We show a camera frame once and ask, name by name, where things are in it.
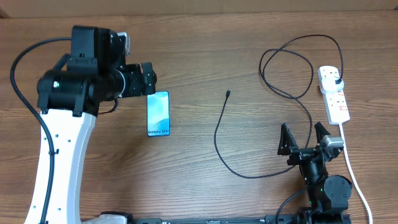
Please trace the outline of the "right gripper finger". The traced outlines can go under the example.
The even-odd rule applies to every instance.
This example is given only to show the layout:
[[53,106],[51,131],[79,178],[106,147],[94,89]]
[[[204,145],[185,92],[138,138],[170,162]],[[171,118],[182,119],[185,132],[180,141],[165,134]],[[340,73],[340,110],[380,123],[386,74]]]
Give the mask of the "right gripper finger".
[[329,136],[330,133],[326,130],[326,128],[321,124],[321,122],[317,122],[314,125],[316,136],[317,136],[317,144],[325,145],[326,144],[326,136]]
[[280,141],[277,154],[280,156],[288,156],[298,149],[298,145],[288,126],[283,123],[281,125]]

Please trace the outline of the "Samsung Galaxy smartphone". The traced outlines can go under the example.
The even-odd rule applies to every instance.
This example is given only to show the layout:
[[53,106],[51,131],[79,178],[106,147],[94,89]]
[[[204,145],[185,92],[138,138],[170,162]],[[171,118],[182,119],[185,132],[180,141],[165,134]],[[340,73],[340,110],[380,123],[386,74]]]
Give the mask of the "Samsung Galaxy smartphone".
[[168,91],[147,96],[147,135],[170,135],[170,101]]

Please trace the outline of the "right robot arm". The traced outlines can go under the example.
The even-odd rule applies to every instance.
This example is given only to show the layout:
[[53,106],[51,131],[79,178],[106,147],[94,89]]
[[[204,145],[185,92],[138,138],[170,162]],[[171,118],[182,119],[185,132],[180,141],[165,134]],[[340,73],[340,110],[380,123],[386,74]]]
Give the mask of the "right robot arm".
[[289,166],[298,166],[305,182],[305,188],[290,196],[282,203],[284,207],[290,200],[303,192],[308,194],[309,206],[301,207],[293,215],[281,215],[278,209],[276,223],[350,223],[348,209],[352,182],[342,175],[328,175],[326,163],[337,158],[344,148],[344,140],[332,136],[324,126],[315,124],[317,145],[299,148],[293,134],[286,124],[281,125],[278,155],[288,156]]

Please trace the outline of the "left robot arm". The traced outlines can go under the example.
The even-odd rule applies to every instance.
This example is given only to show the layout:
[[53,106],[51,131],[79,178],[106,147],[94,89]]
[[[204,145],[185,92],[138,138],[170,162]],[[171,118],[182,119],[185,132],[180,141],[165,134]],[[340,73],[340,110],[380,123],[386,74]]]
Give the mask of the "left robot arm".
[[71,50],[37,83],[40,155],[27,223],[80,223],[86,148],[104,101],[155,93],[152,64],[127,64],[125,32],[74,26]]

